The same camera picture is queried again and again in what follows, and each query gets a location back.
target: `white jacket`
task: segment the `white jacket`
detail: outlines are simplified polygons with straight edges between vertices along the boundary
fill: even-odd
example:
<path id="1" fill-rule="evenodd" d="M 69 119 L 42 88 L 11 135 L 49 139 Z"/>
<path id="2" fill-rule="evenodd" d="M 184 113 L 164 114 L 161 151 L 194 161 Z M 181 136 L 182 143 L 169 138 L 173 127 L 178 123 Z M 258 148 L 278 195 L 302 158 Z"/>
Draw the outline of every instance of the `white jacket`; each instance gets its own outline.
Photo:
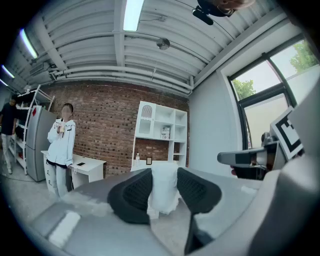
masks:
<path id="1" fill-rule="evenodd" d="M 46 158 L 59 165 L 73 164 L 73 151 L 76 136 L 76 124 L 73 120 L 65 123 L 64 134 L 57 133 L 57 124 L 61 123 L 57 119 L 48 133 L 48 140 L 51 143 Z"/>

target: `fluorescent light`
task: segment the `fluorescent light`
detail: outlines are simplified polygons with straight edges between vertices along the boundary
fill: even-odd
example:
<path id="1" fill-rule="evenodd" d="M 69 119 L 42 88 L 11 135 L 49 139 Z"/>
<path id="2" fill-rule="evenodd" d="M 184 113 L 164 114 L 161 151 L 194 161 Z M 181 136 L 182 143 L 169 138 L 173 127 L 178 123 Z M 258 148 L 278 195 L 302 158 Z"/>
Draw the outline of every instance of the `fluorescent light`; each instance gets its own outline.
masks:
<path id="1" fill-rule="evenodd" d="M 127 0 L 124 13 L 123 30 L 137 31 L 142 6 L 145 0 Z"/>
<path id="2" fill-rule="evenodd" d="M 8 69 L 6 69 L 6 67 L 4 65 L 2 65 L 1 67 L 10 77 L 15 78 L 15 76 L 13 74 L 11 74 L 11 72 Z"/>
<path id="3" fill-rule="evenodd" d="M 2 81 L 1 79 L 0 79 L 0 82 L 3 83 L 5 86 L 9 86 L 4 81 Z"/>
<path id="4" fill-rule="evenodd" d="M 32 57 L 33 57 L 34 59 L 36 59 L 36 58 L 38 57 L 38 55 L 37 55 L 35 49 L 32 47 L 29 39 L 27 38 L 27 35 L 26 35 L 24 29 L 21 29 L 21 31 L 20 31 L 20 36 L 21 36 L 21 38 L 22 38 L 22 40 L 23 40 L 23 42 L 24 42 L 24 45 L 27 47 L 29 53 L 32 55 Z"/>

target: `person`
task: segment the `person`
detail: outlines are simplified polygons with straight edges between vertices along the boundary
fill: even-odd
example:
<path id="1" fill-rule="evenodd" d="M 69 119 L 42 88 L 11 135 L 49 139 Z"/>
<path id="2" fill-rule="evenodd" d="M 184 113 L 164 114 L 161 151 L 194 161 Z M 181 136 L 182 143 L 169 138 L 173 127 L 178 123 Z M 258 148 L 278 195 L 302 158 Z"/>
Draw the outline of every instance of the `person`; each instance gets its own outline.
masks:
<path id="1" fill-rule="evenodd" d="M 10 137 L 16 132 L 16 123 L 18 111 L 16 108 L 17 96 L 13 95 L 9 103 L 4 104 L 0 113 L 1 139 L 3 156 L 6 162 L 6 168 L 9 174 L 12 174 L 11 163 L 9 158 Z"/>
<path id="2" fill-rule="evenodd" d="M 68 193 L 66 186 L 67 168 L 73 164 L 73 150 L 75 144 L 76 124 L 71 119 L 74 107 L 66 103 L 61 109 L 61 119 L 57 119 L 48 133 L 51 143 L 46 156 L 51 180 L 48 182 L 53 186 L 54 193 L 63 197 Z"/>
<path id="3" fill-rule="evenodd" d="M 236 10 L 247 8 L 255 3 L 256 0 L 205 0 L 212 4 L 217 10 L 211 10 L 212 13 L 220 11 L 225 16 L 230 17 Z"/>

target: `floor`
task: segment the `floor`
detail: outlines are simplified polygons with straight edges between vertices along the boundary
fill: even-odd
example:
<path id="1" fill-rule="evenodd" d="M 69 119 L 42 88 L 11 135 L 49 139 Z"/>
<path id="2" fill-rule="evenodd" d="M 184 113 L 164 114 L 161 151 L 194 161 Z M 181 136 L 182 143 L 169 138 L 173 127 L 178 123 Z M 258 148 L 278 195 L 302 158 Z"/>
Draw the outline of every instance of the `floor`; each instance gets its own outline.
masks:
<path id="1" fill-rule="evenodd" d="M 9 155 L 12 174 L 8 174 L 3 152 L 0 151 L 0 185 L 16 217 L 29 223 L 51 206 L 55 198 L 50 195 L 45 180 L 35 182 L 30 176 L 25 175 L 19 163 L 14 163 L 12 154 Z"/>
<path id="2" fill-rule="evenodd" d="M 158 219 L 151 219 L 153 234 L 174 256 L 183 256 L 189 233 L 191 213 L 184 202 L 179 200 L 175 211 L 169 215 L 159 214 Z"/>

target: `green leaves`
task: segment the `green leaves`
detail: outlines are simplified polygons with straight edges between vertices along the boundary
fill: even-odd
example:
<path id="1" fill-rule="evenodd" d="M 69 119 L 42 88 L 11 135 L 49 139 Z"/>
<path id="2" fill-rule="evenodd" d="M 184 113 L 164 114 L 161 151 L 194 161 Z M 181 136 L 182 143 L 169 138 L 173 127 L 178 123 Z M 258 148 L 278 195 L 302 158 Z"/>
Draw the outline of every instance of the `green leaves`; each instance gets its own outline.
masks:
<path id="1" fill-rule="evenodd" d="M 308 68 L 317 65 L 317 59 L 311 52 L 307 41 L 296 43 L 294 46 L 297 54 L 291 58 L 290 63 L 294 66 L 297 73 L 307 70 Z"/>
<path id="2" fill-rule="evenodd" d="M 235 79 L 232 82 L 234 84 L 236 92 L 238 93 L 239 100 L 243 100 L 256 93 L 256 90 L 254 90 L 253 87 L 253 80 L 240 82 L 239 80 Z"/>

